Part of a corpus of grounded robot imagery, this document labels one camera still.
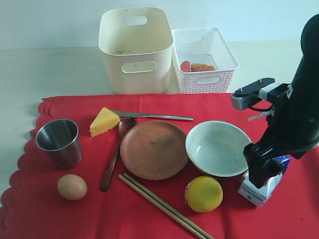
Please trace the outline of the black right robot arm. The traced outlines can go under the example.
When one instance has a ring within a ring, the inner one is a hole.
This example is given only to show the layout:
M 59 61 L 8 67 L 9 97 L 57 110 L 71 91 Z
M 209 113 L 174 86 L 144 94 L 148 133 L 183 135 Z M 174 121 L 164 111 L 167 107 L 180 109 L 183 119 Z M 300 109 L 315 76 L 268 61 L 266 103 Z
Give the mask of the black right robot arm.
M 266 101 L 274 113 L 261 139 L 244 148 L 249 181 L 261 188 L 280 174 L 283 166 L 275 158 L 291 155 L 300 159 L 319 141 L 319 16 L 305 24 L 301 34 L 303 53 L 292 82 L 280 94 L 268 93 Z

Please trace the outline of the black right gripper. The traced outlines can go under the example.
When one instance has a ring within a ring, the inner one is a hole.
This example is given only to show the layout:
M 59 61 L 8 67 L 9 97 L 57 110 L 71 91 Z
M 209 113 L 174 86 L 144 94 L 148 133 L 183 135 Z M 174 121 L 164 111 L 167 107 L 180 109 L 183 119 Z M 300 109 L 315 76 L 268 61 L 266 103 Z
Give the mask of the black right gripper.
M 302 158 L 319 142 L 319 87 L 311 83 L 280 84 L 259 97 L 272 104 L 268 127 L 257 143 L 244 148 L 249 181 L 258 189 L 284 170 L 277 156 Z

